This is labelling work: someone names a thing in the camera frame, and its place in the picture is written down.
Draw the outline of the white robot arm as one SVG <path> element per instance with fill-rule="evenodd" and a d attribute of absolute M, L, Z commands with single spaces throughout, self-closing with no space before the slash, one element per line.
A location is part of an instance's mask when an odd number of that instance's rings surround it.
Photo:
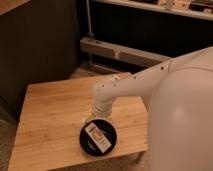
<path fill-rule="evenodd" d="M 149 171 L 213 171 L 213 46 L 92 87 L 92 115 L 139 96 L 148 111 Z"/>

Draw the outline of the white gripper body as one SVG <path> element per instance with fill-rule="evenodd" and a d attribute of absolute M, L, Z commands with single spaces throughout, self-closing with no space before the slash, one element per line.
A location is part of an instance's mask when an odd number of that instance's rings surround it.
<path fill-rule="evenodd" d="M 90 119 L 103 119 L 103 120 L 108 120 L 110 121 L 112 119 L 111 113 L 110 112 L 105 112 L 97 109 L 96 107 L 93 107 L 91 109 Z"/>

